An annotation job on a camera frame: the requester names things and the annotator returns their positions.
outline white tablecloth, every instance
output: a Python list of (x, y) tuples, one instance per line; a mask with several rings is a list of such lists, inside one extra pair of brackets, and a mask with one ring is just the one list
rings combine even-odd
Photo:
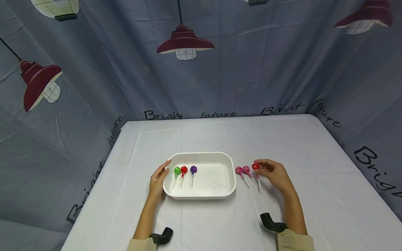
[[(317, 251), (401, 250), (402, 223), (311, 115), (127, 122), (62, 251), (125, 251), (146, 200), (149, 178), (174, 153), (222, 151), (235, 166), (270, 158), (287, 168)], [(166, 197), (155, 232), (174, 230), (159, 250), (276, 250), (259, 215), (282, 220), (282, 202), (240, 176), (225, 200)]]

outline hand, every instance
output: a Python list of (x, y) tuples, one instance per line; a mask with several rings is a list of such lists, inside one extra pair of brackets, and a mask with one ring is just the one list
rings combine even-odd
[(281, 163), (270, 159), (256, 159), (254, 163), (260, 165), (260, 169), (254, 170), (255, 173), (268, 178), (282, 194), (295, 190), (286, 169)]
[(169, 168), (166, 168), (172, 161), (168, 160), (163, 163), (151, 176), (150, 191), (148, 193), (147, 203), (157, 207), (162, 198), (163, 181), (169, 173)]

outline gray-blue fabric backdrop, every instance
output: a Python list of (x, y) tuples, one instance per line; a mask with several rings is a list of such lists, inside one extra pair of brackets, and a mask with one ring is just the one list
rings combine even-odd
[(128, 120), (312, 113), (402, 217), (400, 1), (350, 29), (334, 26), (388, 1), (180, 3), (215, 47), (190, 61), (156, 53), (179, 26), (176, 0), (0, 0), (0, 37), (62, 68), (57, 101), (44, 90), (26, 112), (31, 90), (0, 43), (2, 250), (61, 248)]

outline lamp cord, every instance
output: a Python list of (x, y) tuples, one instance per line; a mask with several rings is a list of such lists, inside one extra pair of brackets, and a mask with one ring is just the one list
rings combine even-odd
[(0, 37), (0, 40), (3, 42), (3, 44), (18, 58), (19, 61), (21, 61), (21, 58), (17, 55), (17, 53), (15, 53), (15, 51), (13, 51), (10, 46), (8, 46), (8, 44), (6, 44), (6, 42)]
[(180, 9), (180, 0), (177, 0), (177, 6), (178, 6), (178, 15), (180, 16), (180, 23), (183, 23), (183, 20), (181, 19), (181, 9)]

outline beige sleeve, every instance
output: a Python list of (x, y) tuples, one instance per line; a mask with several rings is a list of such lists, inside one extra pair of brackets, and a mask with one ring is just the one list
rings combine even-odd
[(131, 239), (127, 251), (156, 251), (156, 244), (152, 238), (145, 240)]
[(286, 229), (278, 234), (279, 251), (315, 251), (313, 237), (309, 235), (297, 235), (292, 230)]

